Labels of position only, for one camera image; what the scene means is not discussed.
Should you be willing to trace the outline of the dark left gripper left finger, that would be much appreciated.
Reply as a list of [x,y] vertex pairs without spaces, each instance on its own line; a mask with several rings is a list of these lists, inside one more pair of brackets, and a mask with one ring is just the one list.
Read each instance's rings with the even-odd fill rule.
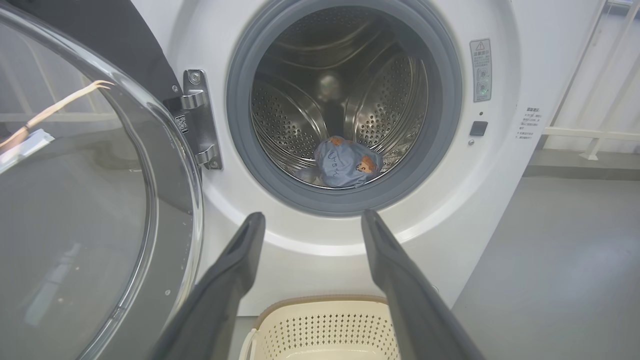
[[249,214],[163,330],[151,360],[226,360],[242,298],[253,287],[266,218]]

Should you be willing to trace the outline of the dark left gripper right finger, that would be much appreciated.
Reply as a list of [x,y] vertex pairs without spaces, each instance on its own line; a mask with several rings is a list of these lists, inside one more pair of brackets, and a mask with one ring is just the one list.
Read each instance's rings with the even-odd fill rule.
[[384,292],[403,360],[482,360],[450,308],[375,210],[361,216],[371,277]]

